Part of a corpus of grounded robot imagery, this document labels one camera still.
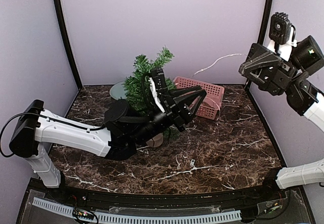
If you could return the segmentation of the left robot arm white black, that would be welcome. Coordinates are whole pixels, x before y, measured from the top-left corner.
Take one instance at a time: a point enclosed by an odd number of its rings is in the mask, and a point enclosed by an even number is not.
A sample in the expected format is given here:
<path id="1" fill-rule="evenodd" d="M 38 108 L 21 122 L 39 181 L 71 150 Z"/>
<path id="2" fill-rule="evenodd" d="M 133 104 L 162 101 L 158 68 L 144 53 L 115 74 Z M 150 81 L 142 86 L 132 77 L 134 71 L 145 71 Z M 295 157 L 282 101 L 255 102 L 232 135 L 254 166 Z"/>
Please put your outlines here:
<path id="1" fill-rule="evenodd" d="M 44 145 L 58 144 L 87 151 L 109 160 L 126 160 L 138 146 L 154 141 L 170 126 L 183 131 L 206 97 L 200 86 L 152 91 L 155 106 L 142 116 L 125 99 L 110 105 L 102 126 L 93 126 L 60 117 L 44 108 L 41 100 L 33 101 L 20 114 L 9 142 L 12 155 L 24 158 L 43 184 L 61 202 L 71 198 L 64 174 L 51 161 Z"/>

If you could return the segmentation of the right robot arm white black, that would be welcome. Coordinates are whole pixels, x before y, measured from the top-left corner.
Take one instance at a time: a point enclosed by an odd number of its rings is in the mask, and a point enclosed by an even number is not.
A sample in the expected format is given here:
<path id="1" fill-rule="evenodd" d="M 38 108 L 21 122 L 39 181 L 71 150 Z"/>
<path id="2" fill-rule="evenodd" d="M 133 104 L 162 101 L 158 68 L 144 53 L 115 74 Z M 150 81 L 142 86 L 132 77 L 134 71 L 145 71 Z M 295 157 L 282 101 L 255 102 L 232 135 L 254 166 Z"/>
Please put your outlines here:
<path id="1" fill-rule="evenodd" d="M 300 116 L 323 130 L 323 92 L 308 77 L 323 68 L 323 52 L 310 35 L 291 47 L 287 59 L 257 43 L 250 47 L 239 73 L 273 96 L 286 95 L 288 105 Z M 270 200 L 279 190 L 323 184 L 323 160 L 271 169 L 258 190 L 258 196 Z"/>

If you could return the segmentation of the small green christmas tree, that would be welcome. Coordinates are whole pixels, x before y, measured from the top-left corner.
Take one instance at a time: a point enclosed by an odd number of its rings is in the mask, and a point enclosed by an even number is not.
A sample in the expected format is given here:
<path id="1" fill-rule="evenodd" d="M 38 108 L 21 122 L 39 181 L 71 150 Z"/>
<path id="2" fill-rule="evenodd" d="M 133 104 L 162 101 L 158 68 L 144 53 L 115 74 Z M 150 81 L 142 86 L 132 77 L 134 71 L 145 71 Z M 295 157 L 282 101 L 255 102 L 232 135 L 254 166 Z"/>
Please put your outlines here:
<path id="1" fill-rule="evenodd" d="M 166 47 L 158 53 L 156 59 L 149 59 L 146 55 L 140 54 L 135 57 L 134 71 L 132 75 L 124 80 L 126 100 L 137 110 L 140 115 L 147 116 L 153 111 L 154 99 L 151 94 L 149 73 L 152 69 L 163 68 L 172 61 L 174 54 Z"/>

